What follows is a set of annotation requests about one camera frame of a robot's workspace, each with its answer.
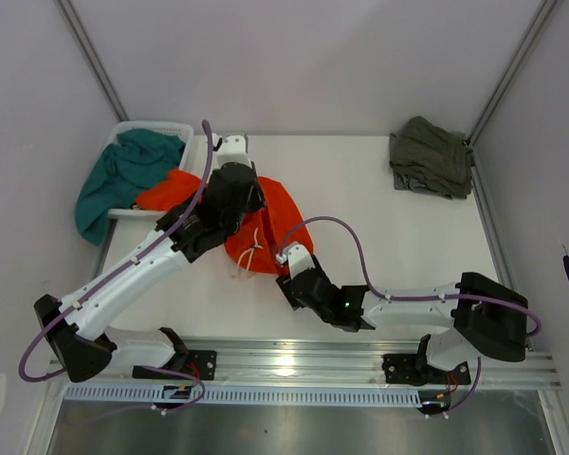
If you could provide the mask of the orange shorts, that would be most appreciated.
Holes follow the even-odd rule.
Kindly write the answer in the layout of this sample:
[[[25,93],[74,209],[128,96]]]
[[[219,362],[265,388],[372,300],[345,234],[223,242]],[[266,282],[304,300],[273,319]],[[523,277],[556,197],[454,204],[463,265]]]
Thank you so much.
[[[165,180],[142,191],[135,204],[144,210],[166,211],[192,196],[199,183],[200,179],[191,173],[171,170]],[[282,276],[285,268],[277,264],[277,250],[288,243],[285,235],[303,218],[281,182],[261,176],[259,185],[266,207],[248,215],[239,232],[226,241],[224,249],[240,269]]]

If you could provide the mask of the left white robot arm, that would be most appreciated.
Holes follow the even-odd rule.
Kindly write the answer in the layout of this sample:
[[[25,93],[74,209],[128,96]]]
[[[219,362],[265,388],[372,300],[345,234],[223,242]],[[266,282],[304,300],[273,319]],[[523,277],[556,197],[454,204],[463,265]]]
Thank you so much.
[[[189,350],[172,329],[121,330],[111,322],[149,288],[181,271],[236,234],[265,198],[253,162],[228,162],[211,173],[198,204],[172,208],[146,239],[109,272],[61,299],[44,295],[34,310],[45,338],[73,383],[109,366],[129,366],[136,377],[182,375]]]

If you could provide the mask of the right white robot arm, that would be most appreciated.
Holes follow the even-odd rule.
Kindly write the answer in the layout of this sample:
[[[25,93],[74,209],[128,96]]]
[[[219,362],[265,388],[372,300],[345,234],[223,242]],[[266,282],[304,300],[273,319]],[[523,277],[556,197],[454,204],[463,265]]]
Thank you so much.
[[[373,291],[368,285],[336,286],[315,255],[296,246],[277,257],[285,273],[277,280],[293,309],[306,308],[324,323],[357,333],[385,326],[427,326],[415,374],[435,382],[475,357],[518,363],[525,359],[528,302],[522,295],[476,272],[452,284],[421,290]]]

